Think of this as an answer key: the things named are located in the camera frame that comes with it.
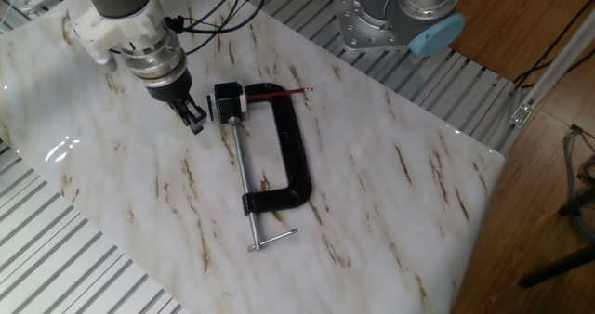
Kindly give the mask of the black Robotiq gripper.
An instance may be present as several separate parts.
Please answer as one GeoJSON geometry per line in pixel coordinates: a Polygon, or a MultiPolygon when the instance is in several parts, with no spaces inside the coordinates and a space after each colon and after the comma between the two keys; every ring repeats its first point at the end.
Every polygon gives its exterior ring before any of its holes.
{"type": "Polygon", "coordinates": [[[191,97],[192,76],[188,69],[172,80],[146,80],[143,84],[154,99],[169,102],[171,109],[195,135],[203,130],[206,112],[191,97]]]}

